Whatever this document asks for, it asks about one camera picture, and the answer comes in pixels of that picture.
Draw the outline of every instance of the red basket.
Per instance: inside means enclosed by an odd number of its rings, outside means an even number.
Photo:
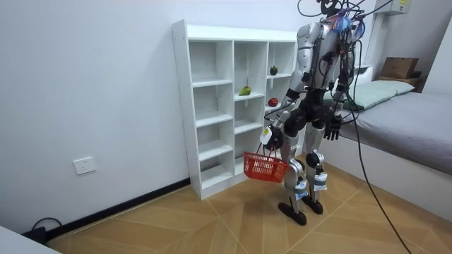
[[[244,153],[243,171],[251,179],[280,183],[289,164],[275,157],[260,155],[252,152]]]

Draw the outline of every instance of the wall outlet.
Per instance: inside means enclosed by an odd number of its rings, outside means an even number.
[[[77,174],[84,174],[96,170],[92,157],[77,159],[73,161],[73,165],[76,168]]]

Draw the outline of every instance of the pillow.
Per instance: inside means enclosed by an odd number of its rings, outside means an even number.
[[[415,89],[415,87],[410,84],[394,80],[378,80],[371,83],[385,87],[384,89],[395,89],[397,91],[396,96],[404,95],[405,93],[411,92],[413,89]]]
[[[365,83],[356,87],[355,103],[360,111],[370,109],[373,106],[385,102],[396,95],[405,94],[413,89],[413,86],[399,81],[378,80]],[[351,86],[351,97],[353,97],[353,90],[354,86]],[[325,102],[333,101],[330,92],[325,94],[323,100]],[[355,106],[351,107],[347,102],[344,103],[344,109],[356,110]]]

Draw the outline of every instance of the wall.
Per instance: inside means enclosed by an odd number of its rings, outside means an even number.
[[[412,0],[406,15],[386,17],[383,53],[376,67],[379,74],[386,57],[416,57],[416,71],[426,76],[432,68],[439,45],[452,15],[450,0]]]
[[[0,1],[0,225],[65,224],[188,177],[171,24],[318,20],[296,3]],[[72,161],[87,156],[97,171],[77,176]]]
[[[452,95],[451,79],[449,73],[451,71],[452,59],[452,20],[449,22],[443,42],[439,47],[435,62],[430,71],[429,78],[425,83],[423,93],[432,93],[437,95]]]

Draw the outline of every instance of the humanoid robot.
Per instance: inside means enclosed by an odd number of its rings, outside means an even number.
[[[319,146],[322,138],[339,138],[343,100],[346,95],[349,96],[348,88],[354,76],[355,42],[359,39],[357,37],[362,36],[362,33],[357,34],[360,32],[356,32],[358,29],[351,23],[338,29],[338,18],[345,17],[346,12],[350,13],[351,10],[336,9],[334,6],[326,8],[328,2],[323,0],[321,3],[322,13],[328,15],[327,19],[298,30],[297,67],[290,78],[289,90],[282,100],[281,108],[271,112],[276,112],[276,117],[271,119],[272,124],[266,128],[266,134],[261,139],[266,149],[280,149],[282,160],[289,164],[284,185],[290,205],[282,202],[278,207],[300,225],[307,223],[300,200],[316,214],[323,213],[319,202],[320,191],[326,189],[328,175],[323,170],[324,157],[319,152]],[[360,22],[361,12],[354,17]],[[337,79],[333,103],[324,104],[325,92],[333,93]],[[306,93],[306,97],[293,110],[302,93]],[[307,128],[304,137],[307,167],[295,159],[298,132],[304,127]]]

